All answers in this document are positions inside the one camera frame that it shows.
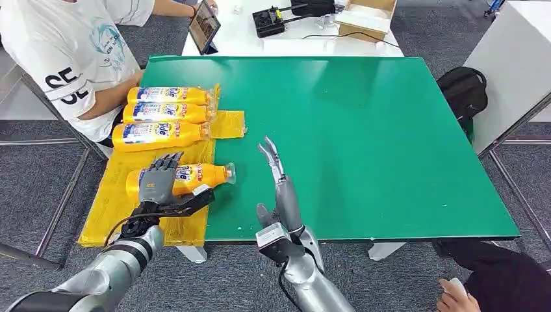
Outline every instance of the robotic arm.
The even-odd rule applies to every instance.
[[[86,267],[50,291],[27,294],[7,311],[114,311],[164,241],[159,218],[190,216],[214,200],[202,185],[184,198],[172,196],[175,168],[182,153],[151,164],[140,182],[140,205],[123,222],[121,235]]]
[[[275,209],[268,212],[257,206],[257,216],[264,229],[256,233],[259,251],[277,265],[283,264],[279,286],[289,300],[303,312],[354,312],[339,289],[324,275],[324,262],[318,240],[302,223],[294,185],[285,174],[276,145],[265,137],[259,150],[266,156],[275,182]],[[285,290],[281,277],[293,286],[295,302]]]
[[[302,223],[294,185],[285,174],[276,146],[265,138],[259,144],[272,169],[275,209],[257,206],[264,229],[256,233],[259,251],[283,268],[281,288],[303,312],[354,312],[342,293],[324,275],[320,247],[312,230]],[[214,192],[202,185],[183,198],[172,196],[175,168],[181,153],[157,159],[140,182],[140,205],[132,215],[117,223],[107,236],[99,255],[84,270],[51,289],[27,294],[7,311],[15,312],[104,312],[114,311],[130,286],[162,247],[164,237],[159,218],[190,216],[214,200]],[[121,235],[108,244],[112,232],[124,223]],[[296,303],[281,278],[293,286]]]

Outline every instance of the orange bottle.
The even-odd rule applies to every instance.
[[[123,122],[175,122],[202,124],[214,119],[212,106],[186,103],[138,102],[124,106]]]
[[[189,103],[209,105],[214,97],[213,90],[192,87],[134,87],[128,92],[128,104],[138,102]]]
[[[126,178],[126,193],[132,200],[137,200],[140,192],[140,181],[146,169],[135,170]],[[172,187],[172,194],[175,196],[193,192],[202,184],[214,188],[222,183],[234,184],[235,165],[229,163],[225,166],[213,164],[186,164],[176,168],[176,179]]]
[[[211,125],[186,122],[123,123],[113,129],[113,145],[118,151],[146,151],[189,146],[210,138]]]

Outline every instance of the floor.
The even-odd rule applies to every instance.
[[[408,56],[421,56],[435,77],[459,66],[489,22],[482,18],[482,0],[401,0],[392,29]],[[187,19],[152,18],[143,29],[125,27],[123,36],[139,62],[153,53],[177,54],[185,39]],[[154,38],[150,45],[141,38]],[[551,133],[547,124],[533,124],[522,133]],[[0,122],[0,135],[64,135],[55,122]],[[1,147],[0,241],[33,252],[40,241],[61,190],[82,152],[78,145]],[[517,180],[538,217],[551,231],[551,148],[504,146],[499,156]],[[481,160],[515,219],[522,238],[500,242],[525,251],[539,262],[551,253],[526,218],[499,171]],[[50,289],[85,267],[97,248],[74,243],[96,193],[105,163],[91,157],[84,167],[68,208],[46,256],[63,261],[62,272],[45,272],[0,258],[0,309],[19,296]],[[254,246],[206,246],[209,260],[187,262],[175,248],[164,248],[120,304],[118,311],[294,311],[277,286],[277,268]],[[464,280],[468,271],[437,257],[428,243],[406,244],[380,262],[367,257],[366,244],[323,244],[327,276],[357,311],[434,311],[441,290],[438,278]]]

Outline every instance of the cable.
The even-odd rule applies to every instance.
[[[298,311],[302,312],[302,310],[300,309],[300,307],[298,306],[296,301],[294,301],[293,297],[291,297],[291,294],[289,294],[289,292],[287,291],[287,289],[283,285],[283,273],[285,272],[285,269],[287,268],[288,263],[289,263],[289,260],[287,258],[287,261],[285,261],[285,263],[283,263],[283,266],[281,267],[281,271],[279,271],[279,277],[277,278],[277,282],[279,283],[279,288],[281,288],[281,291],[283,291],[283,293],[285,294],[287,299],[289,299],[289,301],[291,301],[291,303],[298,309]]]
[[[361,32],[361,31],[355,31],[355,32],[351,32],[350,34],[309,34],[308,36],[306,37],[303,37],[303,39],[306,39],[306,38],[310,38],[310,37],[347,37],[351,34],[363,34],[364,36],[368,36],[370,38],[373,38],[377,41],[380,41],[380,42],[384,42],[386,44],[389,44],[393,47],[397,47],[398,49],[400,48],[399,46],[397,46],[396,44],[392,44],[388,41],[384,41],[384,40],[381,40],[381,39],[377,39],[375,37],[373,37],[372,35],[370,34],[366,34],[365,32]]]
[[[184,217],[180,213],[142,213],[142,214],[136,214],[134,216],[129,216],[127,218],[124,218],[124,219],[120,220],[117,224],[115,224],[115,226],[111,229],[111,231],[109,231],[109,234],[107,235],[107,237],[105,238],[105,242],[103,243],[103,247],[107,246],[107,244],[109,243],[109,238],[111,238],[111,235],[113,235],[113,232],[115,232],[117,227],[120,226],[123,222],[126,222],[128,220],[132,220],[132,219],[135,219],[135,218],[143,218],[145,216],[157,216],[159,218],[160,217],[171,217],[171,216]]]

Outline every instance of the black bag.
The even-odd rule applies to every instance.
[[[436,82],[464,131],[472,117],[488,106],[486,77],[478,70],[457,67]]]
[[[304,3],[307,3],[308,6],[292,9],[291,12],[296,16],[304,16],[306,14],[324,16],[335,13],[335,0],[291,0],[292,6],[303,5]]]

